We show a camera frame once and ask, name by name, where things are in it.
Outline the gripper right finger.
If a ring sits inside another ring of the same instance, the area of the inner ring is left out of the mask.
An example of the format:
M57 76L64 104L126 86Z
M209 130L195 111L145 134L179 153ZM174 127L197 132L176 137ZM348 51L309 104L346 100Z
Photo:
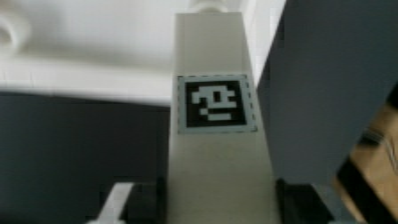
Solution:
M275 181L282 224L359 224L329 186Z

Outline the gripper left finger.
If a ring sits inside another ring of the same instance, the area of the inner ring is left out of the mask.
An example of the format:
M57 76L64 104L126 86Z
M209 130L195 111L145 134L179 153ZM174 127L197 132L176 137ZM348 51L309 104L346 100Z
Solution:
M96 217L87 224L165 223L165 179L119 181L105 194Z

